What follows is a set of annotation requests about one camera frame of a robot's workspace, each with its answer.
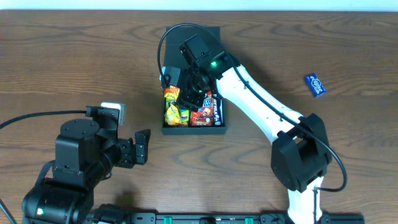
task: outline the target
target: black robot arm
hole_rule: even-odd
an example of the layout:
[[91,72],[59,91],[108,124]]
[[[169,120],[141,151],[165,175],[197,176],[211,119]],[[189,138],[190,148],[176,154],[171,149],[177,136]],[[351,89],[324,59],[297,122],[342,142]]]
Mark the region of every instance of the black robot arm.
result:
[[[24,224],[82,223],[94,204],[95,186],[111,177],[114,166],[146,163],[150,130],[136,132],[135,144],[131,138],[119,139],[124,107],[110,105],[113,108],[87,106],[86,116],[92,119],[74,119],[61,126],[55,161],[42,170],[22,203]],[[45,179],[50,167],[53,178]]]

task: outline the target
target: snack package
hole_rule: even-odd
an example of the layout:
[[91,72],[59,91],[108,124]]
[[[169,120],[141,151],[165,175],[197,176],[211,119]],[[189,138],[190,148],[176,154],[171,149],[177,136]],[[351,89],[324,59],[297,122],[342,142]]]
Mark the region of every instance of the snack package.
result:
[[165,122],[168,125],[176,126],[181,124],[180,113],[178,112],[178,108],[174,106],[174,104],[170,104],[170,107],[167,109],[165,116]]
[[203,106],[199,108],[198,112],[192,111],[191,113],[191,126],[212,126],[213,119],[213,100],[211,92],[207,93],[207,97],[203,101]]
[[182,126],[188,126],[189,110],[188,109],[180,109],[180,116],[181,116]]
[[221,118],[221,101],[212,98],[213,100],[213,114],[214,114],[214,125],[221,126],[223,124],[223,120]]
[[164,98],[166,99],[166,111],[170,107],[170,104],[175,104],[179,93],[180,89],[175,86],[170,86],[169,88],[164,90]]

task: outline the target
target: black tray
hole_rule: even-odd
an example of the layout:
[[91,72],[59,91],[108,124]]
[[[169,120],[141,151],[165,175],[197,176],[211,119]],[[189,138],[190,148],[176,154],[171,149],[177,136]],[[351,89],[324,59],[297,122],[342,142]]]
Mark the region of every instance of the black tray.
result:
[[[210,31],[220,39],[220,27],[207,27]],[[181,27],[173,30],[166,37],[166,51],[164,58],[164,66],[173,66],[177,68],[188,68],[188,63],[182,56],[179,47],[185,40],[191,36],[198,34],[208,45],[217,44],[215,40],[212,39],[205,31],[191,27]],[[165,108],[165,100],[163,97],[163,109]],[[187,127],[187,128],[176,128],[170,127],[164,122],[164,113],[162,111],[162,132],[164,135],[192,135],[192,134],[225,134],[226,132],[226,107],[224,99],[221,100],[222,107],[222,120],[223,124],[221,126],[213,127]]]

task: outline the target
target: wooden table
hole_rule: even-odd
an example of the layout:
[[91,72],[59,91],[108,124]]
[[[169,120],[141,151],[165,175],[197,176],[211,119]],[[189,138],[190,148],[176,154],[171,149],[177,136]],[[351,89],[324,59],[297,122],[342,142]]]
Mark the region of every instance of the wooden table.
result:
[[[156,65],[167,26],[221,26],[221,38],[254,79],[304,115],[316,113],[348,171],[347,188],[322,193],[322,209],[361,212],[367,223],[398,218],[398,14],[362,12],[1,11],[0,119],[127,105],[121,138],[150,128],[149,160],[115,169],[95,188],[95,207],[162,213],[286,210],[287,191],[270,168],[271,145],[228,103],[224,136],[163,136]],[[314,99],[303,77],[328,90]],[[42,165],[54,159],[60,125],[46,116],[1,130],[0,197],[15,218]],[[333,162],[323,186],[337,187]],[[0,213],[0,223],[7,223]]]

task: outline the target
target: red snack package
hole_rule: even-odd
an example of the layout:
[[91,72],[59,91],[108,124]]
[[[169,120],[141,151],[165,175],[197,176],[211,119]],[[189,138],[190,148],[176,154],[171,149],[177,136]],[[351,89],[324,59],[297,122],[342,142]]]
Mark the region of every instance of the red snack package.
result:
[[190,119],[191,126],[212,126],[213,119],[213,100],[211,99],[211,92],[207,93],[207,97],[203,101],[203,106],[199,108],[198,112],[191,112]]

